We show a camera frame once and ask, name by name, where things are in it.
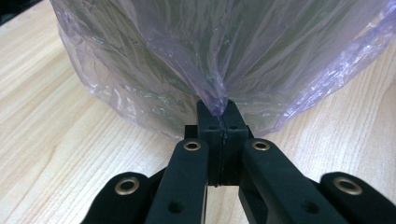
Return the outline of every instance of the transparent plastic bag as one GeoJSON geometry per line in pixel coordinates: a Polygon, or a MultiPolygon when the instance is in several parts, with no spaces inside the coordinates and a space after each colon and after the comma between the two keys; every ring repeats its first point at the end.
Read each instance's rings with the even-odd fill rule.
{"type": "Polygon", "coordinates": [[[258,136],[344,86],[396,34],[392,0],[51,0],[80,79],[128,120],[180,139],[202,99],[258,136]]]}

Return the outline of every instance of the purple plastic bag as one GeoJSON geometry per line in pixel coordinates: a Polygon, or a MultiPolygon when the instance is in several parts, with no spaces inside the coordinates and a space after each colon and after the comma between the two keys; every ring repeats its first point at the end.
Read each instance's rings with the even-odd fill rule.
{"type": "Polygon", "coordinates": [[[263,136],[344,86],[396,34],[396,1],[51,0],[87,88],[175,139],[200,98],[263,136]]]}

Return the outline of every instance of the table surface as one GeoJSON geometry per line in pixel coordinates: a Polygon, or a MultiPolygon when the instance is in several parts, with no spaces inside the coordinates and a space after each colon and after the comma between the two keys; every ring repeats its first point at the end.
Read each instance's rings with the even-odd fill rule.
{"type": "MultiPolygon", "coordinates": [[[[174,141],[89,94],[49,1],[0,27],[0,223],[79,223],[114,175],[153,175],[174,141]]],[[[302,173],[356,175],[396,202],[396,43],[343,89],[265,138],[302,173]]],[[[209,188],[206,223],[248,223],[237,187],[209,188]]]]}

